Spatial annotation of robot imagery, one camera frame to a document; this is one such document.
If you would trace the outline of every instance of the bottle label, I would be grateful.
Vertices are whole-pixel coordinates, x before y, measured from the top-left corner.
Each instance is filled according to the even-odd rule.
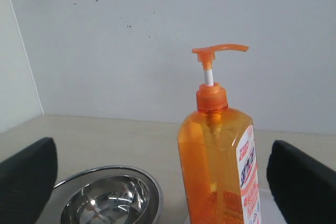
[[[252,125],[241,137],[236,154],[244,224],[261,224],[257,159]]]

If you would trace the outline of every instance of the white pump stem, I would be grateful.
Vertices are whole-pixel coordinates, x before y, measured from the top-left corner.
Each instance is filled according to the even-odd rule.
[[[212,69],[204,70],[204,80],[206,86],[214,85],[214,76],[212,75]]]

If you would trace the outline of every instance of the bowl rim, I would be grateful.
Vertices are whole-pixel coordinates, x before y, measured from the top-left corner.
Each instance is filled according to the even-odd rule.
[[[142,175],[146,176],[150,181],[152,181],[152,183],[155,185],[156,189],[158,190],[157,193],[159,195],[159,205],[158,205],[158,210],[156,211],[156,215],[152,221],[152,223],[156,223],[161,215],[161,212],[163,210],[163,193],[162,193],[162,189],[161,186],[159,184],[159,182],[148,172],[146,172],[143,169],[134,167],[134,166],[129,166],[129,165],[107,165],[107,166],[100,166],[100,167],[96,167],[96,168],[91,168],[88,170],[84,170],[83,172],[79,172],[76,174],[73,174],[63,180],[61,180],[60,182],[58,182],[55,186],[54,189],[58,188],[59,186],[73,180],[76,179],[78,177],[81,177],[83,175],[89,174],[89,173],[93,173],[93,172],[98,172],[100,170],[108,170],[108,169],[128,169],[128,170],[132,170],[134,172],[138,172],[141,173]]]

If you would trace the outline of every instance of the pump dispenser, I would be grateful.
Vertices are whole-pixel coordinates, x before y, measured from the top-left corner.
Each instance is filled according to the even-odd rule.
[[[191,224],[261,224],[253,121],[228,106],[226,91],[214,82],[215,52],[247,46],[194,48],[205,83],[196,92],[197,111],[177,141]]]

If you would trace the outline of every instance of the white wall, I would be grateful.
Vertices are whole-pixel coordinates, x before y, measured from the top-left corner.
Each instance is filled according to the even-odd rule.
[[[0,0],[0,133],[38,115],[41,108],[9,0]]]
[[[257,129],[336,134],[335,0],[12,0],[45,113],[181,122],[215,81]]]

